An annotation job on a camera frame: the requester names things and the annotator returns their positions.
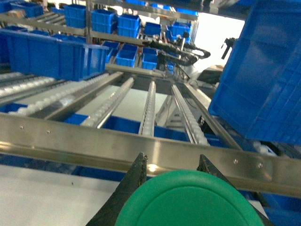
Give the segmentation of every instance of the blue crate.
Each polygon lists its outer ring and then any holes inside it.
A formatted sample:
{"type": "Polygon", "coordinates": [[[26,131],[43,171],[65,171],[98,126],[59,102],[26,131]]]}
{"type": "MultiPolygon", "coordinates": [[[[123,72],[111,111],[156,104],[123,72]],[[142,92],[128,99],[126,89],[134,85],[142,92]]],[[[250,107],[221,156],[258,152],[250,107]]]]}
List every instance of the blue crate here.
{"type": "Polygon", "coordinates": [[[138,30],[140,28],[139,16],[122,14],[118,16],[118,28],[138,30]]]}
{"type": "Polygon", "coordinates": [[[107,24],[96,24],[92,22],[92,30],[96,32],[103,32],[112,34],[117,29],[117,22],[107,25],[107,24]]]}
{"type": "Polygon", "coordinates": [[[23,9],[26,13],[26,17],[36,17],[43,14],[43,7],[40,4],[29,3],[29,2],[19,2],[12,3],[12,9],[23,9]]]}
{"type": "Polygon", "coordinates": [[[65,9],[64,8],[51,7],[51,11],[54,12],[54,13],[65,14],[65,9]]]}
{"type": "Polygon", "coordinates": [[[104,9],[97,9],[91,12],[92,24],[106,24],[112,25],[117,22],[117,15],[114,11],[104,9]]]}
{"type": "Polygon", "coordinates": [[[0,34],[8,40],[13,72],[72,81],[104,72],[108,47],[5,29],[0,34]]]}
{"type": "Polygon", "coordinates": [[[190,30],[191,30],[191,24],[187,24],[187,23],[175,22],[170,27],[170,31],[173,36],[177,36],[178,34],[183,36],[184,32],[188,32],[190,34],[190,30]]]}
{"type": "Polygon", "coordinates": [[[40,31],[40,30],[32,30],[32,31],[29,32],[29,33],[49,36],[49,32],[46,32],[46,31],[40,31]]]}
{"type": "Polygon", "coordinates": [[[190,15],[194,15],[194,16],[198,15],[197,11],[193,11],[193,10],[189,10],[189,9],[175,8],[175,10],[179,13],[185,13],[185,14],[190,14],[190,15]]]}
{"type": "Polygon", "coordinates": [[[126,50],[126,51],[137,52],[138,51],[138,46],[134,46],[134,45],[130,45],[130,44],[123,44],[121,49],[126,50]]]}
{"type": "Polygon", "coordinates": [[[157,67],[158,56],[154,54],[144,54],[142,57],[142,68],[153,70],[157,67]]]}
{"type": "Polygon", "coordinates": [[[258,0],[233,47],[209,112],[245,138],[301,145],[300,10],[258,0]]]}
{"type": "Polygon", "coordinates": [[[132,3],[132,4],[136,4],[136,5],[141,5],[141,6],[144,6],[144,5],[145,5],[145,1],[126,0],[126,2],[132,3]]]}
{"type": "Polygon", "coordinates": [[[86,27],[86,7],[81,5],[64,6],[66,25],[69,27],[86,27]]]}
{"type": "Polygon", "coordinates": [[[139,28],[135,30],[135,29],[129,29],[129,28],[118,26],[117,30],[118,30],[118,35],[132,37],[132,38],[137,38],[137,35],[139,33],[139,28]]]}
{"type": "Polygon", "coordinates": [[[118,65],[134,67],[136,60],[136,52],[128,50],[120,50],[116,56],[116,63],[118,65]]]}
{"type": "Polygon", "coordinates": [[[160,24],[154,24],[150,22],[146,22],[144,34],[147,35],[154,35],[154,34],[161,34],[161,25],[160,24]]]}

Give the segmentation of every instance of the metal bar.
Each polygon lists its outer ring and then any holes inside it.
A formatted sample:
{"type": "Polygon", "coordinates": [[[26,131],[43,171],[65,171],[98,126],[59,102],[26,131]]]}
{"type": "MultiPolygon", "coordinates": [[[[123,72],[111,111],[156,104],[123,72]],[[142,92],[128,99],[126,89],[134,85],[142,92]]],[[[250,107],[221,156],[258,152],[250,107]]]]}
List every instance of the metal bar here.
{"type": "Polygon", "coordinates": [[[42,28],[42,29],[52,30],[54,32],[72,33],[72,34],[82,35],[82,36],[85,35],[85,29],[62,26],[62,25],[58,25],[58,24],[47,24],[47,23],[42,23],[42,22],[38,22],[35,20],[11,17],[11,16],[8,16],[3,13],[0,14],[0,21],[13,23],[13,24],[29,25],[32,27],[38,27],[38,28],[42,28]]]}
{"type": "Polygon", "coordinates": [[[133,83],[134,79],[129,78],[116,92],[110,95],[110,97],[100,106],[98,110],[84,120],[81,125],[97,127],[98,129],[101,128],[121,103],[123,98],[127,95],[133,86],[133,83]]]}
{"type": "Polygon", "coordinates": [[[86,225],[114,226],[126,201],[144,182],[146,182],[146,157],[140,153],[114,193],[86,225]]]}
{"type": "Polygon", "coordinates": [[[99,82],[91,84],[85,89],[75,92],[73,95],[67,96],[65,100],[54,102],[49,107],[30,116],[47,120],[63,121],[93,100],[98,93],[117,80],[122,74],[122,72],[116,72],[99,82]]]}
{"type": "MultiPolygon", "coordinates": [[[[232,187],[234,187],[234,185],[203,154],[201,154],[201,156],[199,158],[198,170],[212,174],[212,175],[222,179],[223,181],[225,181],[232,187]]],[[[267,219],[262,213],[260,213],[254,206],[252,206],[252,207],[254,208],[254,210],[256,211],[258,216],[261,218],[261,220],[265,226],[275,226],[269,219],[267,219]]]]}
{"type": "Polygon", "coordinates": [[[143,118],[139,128],[139,134],[154,136],[155,128],[155,102],[156,102],[156,83],[150,83],[149,92],[146,97],[143,118]]]}
{"type": "Polygon", "coordinates": [[[195,169],[204,154],[238,189],[301,197],[301,161],[235,149],[142,137],[109,129],[0,114],[0,153],[127,171],[140,153],[150,175],[195,169]]]}
{"type": "Polygon", "coordinates": [[[227,145],[230,148],[242,150],[242,148],[236,143],[236,141],[229,135],[229,133],[218,123],[218,121],[213,118],[207,109],[202,105],[200,100],[202,99],[201,94],[199,94],[191,85],[184,84],[184,86],[187,88],[187,91],[190,95],[190,97],[194,100],[196,105],[199,107],[201,111],[202,117],[205,119],[209,127],[212,129],[212,131],[217,135],[225,145],[227,145]]]}
{"type": "Polygon", "coordinates": [[[175,103],[179,108],[182,122],[185,126],[185,131],[191,143],[209,145],[207,138],[205,137],[176,85],[172,85],[172,91],[174,93],[175,103]]]}

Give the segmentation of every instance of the green disc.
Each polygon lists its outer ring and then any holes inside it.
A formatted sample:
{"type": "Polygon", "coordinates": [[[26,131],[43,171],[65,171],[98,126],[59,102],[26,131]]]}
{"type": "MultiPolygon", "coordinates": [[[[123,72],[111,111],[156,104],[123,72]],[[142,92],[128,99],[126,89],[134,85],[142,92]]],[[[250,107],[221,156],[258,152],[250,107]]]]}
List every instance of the green disc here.
{"type": "Polygon", "coordinates": [[[128,199],[115,226],[264,226],[251,204],[210,174],[178,170],[156,176],[128,199]]]}

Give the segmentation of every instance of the blue plastic crate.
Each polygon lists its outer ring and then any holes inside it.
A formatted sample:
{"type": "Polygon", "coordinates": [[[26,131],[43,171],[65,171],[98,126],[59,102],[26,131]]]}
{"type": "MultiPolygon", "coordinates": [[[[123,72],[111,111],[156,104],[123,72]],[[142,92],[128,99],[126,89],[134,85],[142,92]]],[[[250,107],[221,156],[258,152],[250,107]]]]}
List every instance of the blue plastic crate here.
{"type": "Polygon", "coordinates": [[[137,52],[138,51],[138,46],[134,46],[134,45],[130,45],[130,44],[123,44],[122,50],[126,50],[126,51],[133,51],[133,52],[137,52]]]}
{"type": "Polygon", "coordinates": [[[114,11],[96,9],[91,12],[92,24],[112,25],[117,22],[117,15],[114,11]]]}
{"type": "Polygon", "coordinates": [[[8,40],[13,72],[72,81],[104,72],[108,47],[5,29],[0,34],[8,40]]]}
{"type": "Polygon", "coordinates": [[[137,38],[138,33],[139,33],[139,28],[135,30],[135,29],[129,29],[129,28],[118,26],[118,35],[137,38]]]}
{"type": "Polygon", "coordinates": [[[64,8],[51,7],[51,11],[54,12],[54,13],[65,14],[65,9],[64,8]]]}
{"type": "Polygon", "coordinates": [[[116,56],[116,63],[118,65],[134,67],[136,60],[136,52],[120,50],[116,56]]]}
{"type": "Polygon", "coordinates": [[[81,5],[64,6],[66,25],[69,27],[86,27],[86,7],[81,5]]]}
{"type": "Polygon", "coordinates": [[[49,32],[46,32],[46,31],[40,31],[40,30],[32,30],[32,31],[29,32],[29,33],[49,36],[49,32]]]}
{"type": "Polygon", "coordinates": [[[190,14],[190,15],[194,15],[194,16],[198,15],[197,11],[193,11],[193,10],[189,10],[189,9],[175,8],[175,10],[178,11],[179,13],[185,13],[185,14],[190,14]]]}
{"type": "Polygon", "coordinates": [[[144,54],[142,57],[142,68],[153,70],[157,67],[158,56],[154,54],[144,54]]]}
{"type": "Polygon", "coordinates": [[[256,1],[233,47],[209,112],[245,138],[301,144],[300,10],[256,1]]]}
{"type": "Polygon", "coordinates": [[[175,22],[170,27],[170,31],[173,36],[177,36],[178,34],[183,36],[184,32],[188,32],[190,34],[190,30],[191,30],[191,24],[187,24],[187,23],[175,22]]]}
{"type": "Polygon", "coordinates": [[[132,3],[132,4],[136,4],[136,5],[141,5],[141,6],[144,6],[144,5],[145,5],[145,1],[126,0],[126,2],[132,3]]]}
{"type": "Polygon", "coordinates": [[[118,16],[118,28],[138,30],[140,28],[139,16],[129,14],[118,16]]]}
{"type": "Polygon", "coordinates": [[[150,22],[146,22],[144,34],[147,35],[154,35],[154,34],[161,34],[161,25],[160,24],[154,24],[150,22]]]}
{"type": "Polygon", "coordinates": [[[36,17],[43,14],[43,7],[40,4],[29,3],[29,2],[19,2],[12,3],[12,9],[23,9],[26,13],[26,17],[36,17]]]}
{"type": "Polygon", "coordinates": [[[92,30],[96,32],[103,32],[112,34],[115,30],[117,30],[117,22],[107,25],[107,24],[96,24],[92,22],[92,30]]]}

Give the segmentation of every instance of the green round object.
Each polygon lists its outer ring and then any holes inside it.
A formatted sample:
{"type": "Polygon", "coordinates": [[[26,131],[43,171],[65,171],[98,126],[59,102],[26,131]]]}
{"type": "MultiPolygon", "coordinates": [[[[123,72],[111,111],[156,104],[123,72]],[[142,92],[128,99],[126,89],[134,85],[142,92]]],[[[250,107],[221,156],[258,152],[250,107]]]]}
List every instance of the green round object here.
{"type": "Polygon", "coordinates": [[[115,226],[264,226],[251,204],[210,174],[178,170],[139,187],[115,226]]]}

